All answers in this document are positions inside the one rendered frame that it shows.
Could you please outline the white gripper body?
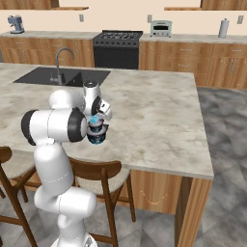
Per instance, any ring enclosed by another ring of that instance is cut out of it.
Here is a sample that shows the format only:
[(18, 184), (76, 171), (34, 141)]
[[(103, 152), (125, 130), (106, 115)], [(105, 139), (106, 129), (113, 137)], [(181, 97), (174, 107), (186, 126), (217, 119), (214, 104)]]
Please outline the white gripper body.
[(106, 120), (106, 121), (110, 121), (112, 119), (112, 110), (111, 108), (108, 108), (106, 111), (103, 111), (103, 110), (99, 110), (98, 111), (98, 115)]

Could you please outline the black stove with oven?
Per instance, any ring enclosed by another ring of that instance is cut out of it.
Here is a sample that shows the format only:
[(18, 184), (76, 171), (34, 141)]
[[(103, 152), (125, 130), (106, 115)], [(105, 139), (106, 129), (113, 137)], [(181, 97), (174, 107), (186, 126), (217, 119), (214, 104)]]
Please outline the black stove with oven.
[(103, 30), (93, 38), (96, 68), (138, 69), (142, 31)]

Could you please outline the grey curved tap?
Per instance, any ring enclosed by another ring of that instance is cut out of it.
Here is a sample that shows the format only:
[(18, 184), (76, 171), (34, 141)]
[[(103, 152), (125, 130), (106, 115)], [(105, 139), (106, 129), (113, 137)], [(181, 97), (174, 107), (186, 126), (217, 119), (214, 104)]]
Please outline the grey curved tap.
[(57, 82), (60, 86), (63, 86), (66, 84), (66, 79), (65, 79), (65, 76), (60, 73), (60, 64), (59, 64), (59, 55), (62, 51), (68, 51), (71, 55), (71, 59), (74, 59), (74, 54), (72, 52), (72, 50), (68, 47), (62, 47), (60, 48), (57, 53), (56, 53), (56, 70), (57, 70), (57, 76), (54, 77), (54, 76), (51, 76), (50, 77), (50, 81), (51, 82)]

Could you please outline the wooden chair with cushion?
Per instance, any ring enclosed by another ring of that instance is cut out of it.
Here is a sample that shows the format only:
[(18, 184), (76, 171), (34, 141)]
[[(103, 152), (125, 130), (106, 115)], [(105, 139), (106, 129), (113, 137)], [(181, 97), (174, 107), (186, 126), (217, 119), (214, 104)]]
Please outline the wooden chair with cushion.
[(38, 245), (31, 232), (17, 194), (21, 192), (24, 202), (28, 202), (25, 184), (35, 172), (36, 167), (33, 154), (28, 151), (12, 150), (7, 146), (0, 147), (0, 181), (16, 213), (16, 218), (0, 215), (0, 222), (21, 226), (32, 247), (38, 247)]
[(87, 162), (70, 158), (77, 185), (96, 194), (103, 199), (109, 222), (110, 235), (93, 234), (96, 241), (112, 244), (118, 247), (115, 224), (115, 207), (117, 202), (128, 203), (131, 219), (136, 221), (133, 193), (131, 186), (131, 171), (123, 168), (120, 161)]

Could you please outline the black sink basin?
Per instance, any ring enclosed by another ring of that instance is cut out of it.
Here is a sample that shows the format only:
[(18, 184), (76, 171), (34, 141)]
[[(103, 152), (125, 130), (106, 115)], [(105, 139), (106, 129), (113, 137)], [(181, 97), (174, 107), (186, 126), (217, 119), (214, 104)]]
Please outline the black sink basin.
[[(101, 85), (110, 70), (93, 69), (60, 69), (60, 74), (65, 79), (65, 86), (82, 87), (85, 81), (95, 81)], [(58, 86), (57, 70), (55, 68), (37, 67), (15, 80), (15, 83), (54, 85)]]

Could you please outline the wooden base cupboard run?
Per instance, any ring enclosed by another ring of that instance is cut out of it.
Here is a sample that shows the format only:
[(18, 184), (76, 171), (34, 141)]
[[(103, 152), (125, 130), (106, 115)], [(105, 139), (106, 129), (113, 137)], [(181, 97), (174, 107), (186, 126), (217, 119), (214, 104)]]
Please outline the wooden base cupboard run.
[(247, 44), (141, 41), (139, 69), (192, 72), (200, 87), (247, 90)]
[(68, 51), (62, 51), (60, 66), (95, 66), (92, 39), (0, 37), (0, 51), (5, 63), (55, 66), (56, 53), (62, 47), (70, 48), (74, 59)]

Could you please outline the wooden island cabinet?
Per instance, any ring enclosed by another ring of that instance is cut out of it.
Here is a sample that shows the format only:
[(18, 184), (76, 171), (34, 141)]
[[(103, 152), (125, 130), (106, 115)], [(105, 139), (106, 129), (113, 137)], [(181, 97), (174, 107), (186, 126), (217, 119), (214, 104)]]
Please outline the wooden island cabinet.
[(175, 247), (193, 247), (211, 179), (131, 171), (134, 206), (175, 216)]

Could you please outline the pale green toaster oven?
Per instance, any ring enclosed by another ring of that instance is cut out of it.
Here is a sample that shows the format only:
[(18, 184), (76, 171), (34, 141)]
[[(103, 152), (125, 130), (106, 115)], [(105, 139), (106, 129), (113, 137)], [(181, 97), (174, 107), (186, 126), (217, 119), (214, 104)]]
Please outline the pale green toaster oven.
[(153, 20), (151, 22), (151, 36), (153, 37), (171, 37), (172, 21)]

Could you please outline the white paper towel roll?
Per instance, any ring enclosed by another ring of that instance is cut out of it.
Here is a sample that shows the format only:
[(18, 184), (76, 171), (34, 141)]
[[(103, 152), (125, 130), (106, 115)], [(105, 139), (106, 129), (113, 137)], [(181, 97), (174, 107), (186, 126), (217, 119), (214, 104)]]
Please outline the white paper towel roll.
[(229, 27), (230, 21), (226, 18), (224, 18), (221, 21), (220, 29), (219, 29), (219, 34), (218, 37), (220, 39), (225, 39), (227, 37), (227, 32), (228, 32), (228, 27)]

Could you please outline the wooden wall shelf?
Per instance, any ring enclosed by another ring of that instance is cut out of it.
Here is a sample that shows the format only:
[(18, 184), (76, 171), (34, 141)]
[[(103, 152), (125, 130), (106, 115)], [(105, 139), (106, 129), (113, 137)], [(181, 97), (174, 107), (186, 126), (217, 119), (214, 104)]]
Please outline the wooden wall shelf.
[(201, 11), (200, 7), (165, 7), (164, 11)]
[(86, 11), (89, 7), (55, 7), (52, 11)]

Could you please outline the wooden wall cupboard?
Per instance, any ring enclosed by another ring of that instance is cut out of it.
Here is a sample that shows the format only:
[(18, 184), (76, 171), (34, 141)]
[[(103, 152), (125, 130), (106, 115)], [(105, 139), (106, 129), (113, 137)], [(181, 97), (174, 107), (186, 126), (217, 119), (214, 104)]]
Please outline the wooden wall cupboard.
[(0, 10), (52, 10), (59, 0), (0, 0)]
[(247, 0), (201, 0), (203, 11), (247, 11)]

